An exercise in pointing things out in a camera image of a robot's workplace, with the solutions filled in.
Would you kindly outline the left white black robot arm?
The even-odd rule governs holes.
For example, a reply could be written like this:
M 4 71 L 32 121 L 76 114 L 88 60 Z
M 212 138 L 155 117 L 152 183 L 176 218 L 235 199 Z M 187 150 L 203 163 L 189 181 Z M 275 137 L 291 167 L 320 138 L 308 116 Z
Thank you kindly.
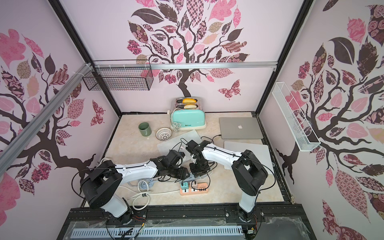
M 171 177 L 186 180 L 190 177 L 187 168 L 179 165 L 184 153 L 170 150 L 166 156 L 152 158 L 147 162 L 132 165 L 115 165 L 106 160 L 81 182 L 81 190 L 91 209 L 103 209 L 119 218 L 128 213 L 130 207 L 116 191 L 128 182 L 146 178 Z

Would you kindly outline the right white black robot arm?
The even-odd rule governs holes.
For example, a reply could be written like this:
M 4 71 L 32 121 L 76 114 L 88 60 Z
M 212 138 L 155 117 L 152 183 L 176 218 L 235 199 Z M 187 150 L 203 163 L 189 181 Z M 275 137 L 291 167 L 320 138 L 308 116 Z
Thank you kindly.
M 262 186 L 267 177 L 274 176 L 271 168 L 262 164 L 250 150 L 233 152 L 219 148 L 209 141 L 202 141 L 198 144 L 191 140 L 186 144 L 186 150 L 194 160 L 190 164 L 190 170 L 195 177 L 205 175 L 211 170 L 209 161 L 232 170 L 238 186 L 242 190 L 239 213 L 245 217 L 253 213 L 256 200 L 259 193 L 264 190 Z

